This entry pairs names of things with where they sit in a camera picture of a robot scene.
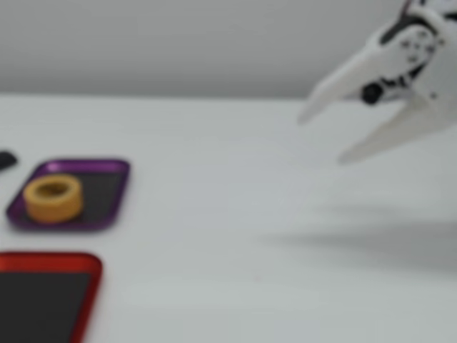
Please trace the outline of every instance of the sponge ring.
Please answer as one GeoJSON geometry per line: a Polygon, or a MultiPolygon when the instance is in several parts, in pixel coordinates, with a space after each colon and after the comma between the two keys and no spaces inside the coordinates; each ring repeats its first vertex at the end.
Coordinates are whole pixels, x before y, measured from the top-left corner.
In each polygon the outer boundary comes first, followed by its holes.
{"type": "Polygon", "coordinates": [[[27,184],[23,192],[29,217],[42,224],[67,222],[83,209],[81,182],[72,175],[52,174],[27,184]]]}

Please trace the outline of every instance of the donut-shaped object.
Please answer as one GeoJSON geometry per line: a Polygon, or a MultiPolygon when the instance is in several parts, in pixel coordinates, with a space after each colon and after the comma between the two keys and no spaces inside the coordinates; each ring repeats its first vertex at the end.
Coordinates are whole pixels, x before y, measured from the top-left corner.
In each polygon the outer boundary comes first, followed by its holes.
{"type": "Polygon", "coordinates": [[[52,174],[32,180],[23,195],[27,214],[42,224],[67,222],[83,209],[81,182],[72,175],[52,174]]]}

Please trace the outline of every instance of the robotic arm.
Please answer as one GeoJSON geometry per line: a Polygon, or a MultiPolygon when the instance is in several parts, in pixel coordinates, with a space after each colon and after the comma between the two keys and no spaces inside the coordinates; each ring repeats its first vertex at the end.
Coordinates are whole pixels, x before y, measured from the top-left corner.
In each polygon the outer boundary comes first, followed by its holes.
{"type": "Polygon", "coordinates": [[[409,103],[341,162],[362,161],[457,124],[457,0],[407,1],[397,21],[317,85],[299,123],[354,91],[374,106],[405,90],[413,92],[409,103]]]}

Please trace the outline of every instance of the white tabletop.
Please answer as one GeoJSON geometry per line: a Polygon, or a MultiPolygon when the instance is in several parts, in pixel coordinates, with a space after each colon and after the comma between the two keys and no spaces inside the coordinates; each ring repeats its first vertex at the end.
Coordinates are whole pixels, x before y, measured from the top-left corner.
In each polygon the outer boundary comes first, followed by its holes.
{"type": "Polygon", "coordinates": [[[2,249],[104,261],[88,343],[457,340],[457,134],[362,164],[336,157],[400,104],[0,97],[5,208],[54,157],[133,164],[118,223],[2,249]]]}

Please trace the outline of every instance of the purple tray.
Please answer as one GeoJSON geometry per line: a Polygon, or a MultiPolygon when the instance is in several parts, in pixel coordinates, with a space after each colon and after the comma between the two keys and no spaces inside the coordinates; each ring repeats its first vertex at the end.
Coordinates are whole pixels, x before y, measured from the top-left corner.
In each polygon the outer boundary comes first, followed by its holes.
{"type": "Polygon", "coordinates": [[[130,164],[118,159],[57,159],[40,164],[27,179],[6,210],[8,220],[21,229],[40,231],[96,231],[116,220],[129,179],[130,164]],[[37,177],[71,174],[83,186],[84,210],[80,216],[63,224],[39,224],[26,213],[22,191],[37,177]]]}

